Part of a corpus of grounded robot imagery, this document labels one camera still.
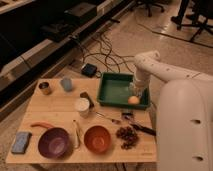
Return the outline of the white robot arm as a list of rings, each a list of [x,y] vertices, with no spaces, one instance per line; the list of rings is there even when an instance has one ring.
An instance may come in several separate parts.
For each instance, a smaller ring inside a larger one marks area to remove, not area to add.
[[[157,171],[213,171],[213,76],[160,61],[158,51],[134,57],[133,92],[150,77],[165,82],[157,103]]]

